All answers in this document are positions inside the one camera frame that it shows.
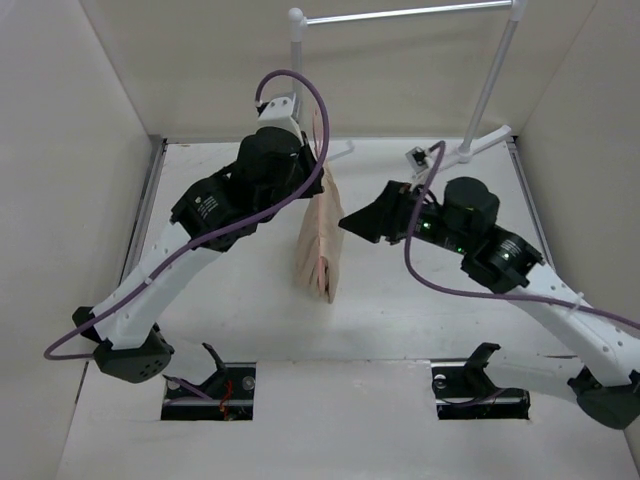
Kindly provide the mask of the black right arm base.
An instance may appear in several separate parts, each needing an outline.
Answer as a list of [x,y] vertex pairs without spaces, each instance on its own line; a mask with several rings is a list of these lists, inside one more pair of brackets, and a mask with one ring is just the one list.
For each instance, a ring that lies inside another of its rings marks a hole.
[[501,347],[480,344],[468,358],[430,363],[431,388],[439,420],[528,420],[530,394],[518,388],[497,387],[486,368]]

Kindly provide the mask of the beige drawstring trousers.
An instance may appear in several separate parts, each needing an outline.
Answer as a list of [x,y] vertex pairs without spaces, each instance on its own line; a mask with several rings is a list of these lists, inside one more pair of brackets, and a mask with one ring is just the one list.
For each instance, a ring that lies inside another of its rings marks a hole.
[[340,278],[344,232],[338,223],[344,217],[338,186],[329,167],[324,168],[324,191],[307,206],[294,256],[294,281],[328,304],[335,300]]

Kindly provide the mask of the pink wire hanger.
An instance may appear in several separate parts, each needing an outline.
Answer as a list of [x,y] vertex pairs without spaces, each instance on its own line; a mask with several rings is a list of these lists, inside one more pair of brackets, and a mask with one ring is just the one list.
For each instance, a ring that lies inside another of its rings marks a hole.
[[313,139],[313,149],[314,149],[314,154],[317,160],[320,160],[322,155],[322,149],[324,146],[324,141],[323,141],[323,123],[322,123],[322,117],[321,117],[321,113],[320,113],[320,109],[318,105],[315,105],[312,111],[312,117],[311,117],[311,131],[312,131],[312,139]]

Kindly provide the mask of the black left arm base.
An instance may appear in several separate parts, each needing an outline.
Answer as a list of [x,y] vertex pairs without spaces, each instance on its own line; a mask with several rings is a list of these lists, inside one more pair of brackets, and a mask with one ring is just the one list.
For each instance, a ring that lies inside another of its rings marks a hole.
[[162,421],[251,421],[257,366],[255,363],[226,363],[216,350],[203,344],[208,360],[215,364],[213,374],[201,385],[166,379]]

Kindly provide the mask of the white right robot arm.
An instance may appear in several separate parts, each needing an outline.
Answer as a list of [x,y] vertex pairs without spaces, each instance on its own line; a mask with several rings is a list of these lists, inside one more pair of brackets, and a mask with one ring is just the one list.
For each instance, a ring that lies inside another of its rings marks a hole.
[[368,242],[417,239],[461,257],[461,269],[491,299],[521,309],[570,350],[568,356],[510,353],[484,342],[461,364],[456,383],[435,388],[462,408],[507,389],[537,391],[577,405],[596,422],[624,430],[639,417],[639,341],[569,288],[519,235],[497,225],[499,199],[470,177],[449,181],[441,201],[424,187],[390,181],[341,229]]

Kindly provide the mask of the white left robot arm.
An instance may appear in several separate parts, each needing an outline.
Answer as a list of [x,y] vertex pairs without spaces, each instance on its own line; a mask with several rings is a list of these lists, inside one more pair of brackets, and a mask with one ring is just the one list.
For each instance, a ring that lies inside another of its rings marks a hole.
[[94,307],[80,307],[76,326],[93,325],[93,359],[109,376],[138,384],[172,363],[175,349],[161,336],[160,315],[207,265],[270,221],[299,191],[321,193],[321,178],[306,134],[262,127],[245,137],[230,165],[193,183],[171,209],[158,240],[116,291]]

